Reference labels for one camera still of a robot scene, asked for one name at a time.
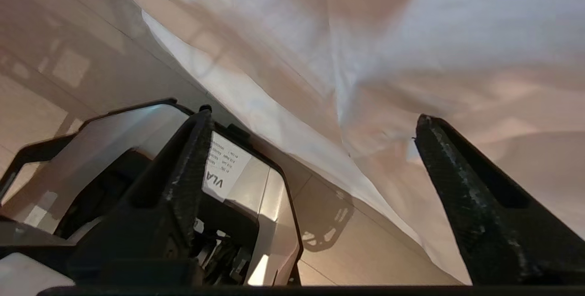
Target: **white label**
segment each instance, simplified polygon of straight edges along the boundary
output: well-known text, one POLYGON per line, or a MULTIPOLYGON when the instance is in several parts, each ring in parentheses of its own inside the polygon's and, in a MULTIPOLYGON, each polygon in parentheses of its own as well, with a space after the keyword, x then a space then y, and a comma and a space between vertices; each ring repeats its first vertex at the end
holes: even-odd
POLYGON ((203 192, 223 201, 236 184, 251 155, 223 136, 213 132, 205 166, 203 192))

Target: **floor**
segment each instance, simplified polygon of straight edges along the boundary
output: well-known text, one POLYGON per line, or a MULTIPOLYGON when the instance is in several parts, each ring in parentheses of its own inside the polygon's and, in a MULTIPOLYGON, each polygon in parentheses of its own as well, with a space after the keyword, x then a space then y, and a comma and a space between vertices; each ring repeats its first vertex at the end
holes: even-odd
MULTIPOLYGON (((0 0, 0 174, 25 144, 149 100, 210 103, 234 118, 152 38, 132 0, 0 0)), ((390 221, 282 152, 305 251, 303 285, 457 284, 390 221)), ((21 185, 38 169, 20 173, 21 185)))

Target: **white fabric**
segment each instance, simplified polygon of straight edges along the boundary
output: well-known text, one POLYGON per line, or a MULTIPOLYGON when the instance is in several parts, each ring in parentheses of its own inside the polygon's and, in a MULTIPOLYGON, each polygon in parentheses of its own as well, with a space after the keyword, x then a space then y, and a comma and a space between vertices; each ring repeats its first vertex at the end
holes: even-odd
POLYGON ((250 130, 469 277, 412 144, 447 119, 585 236, 585 0, 135 0, 250 130))

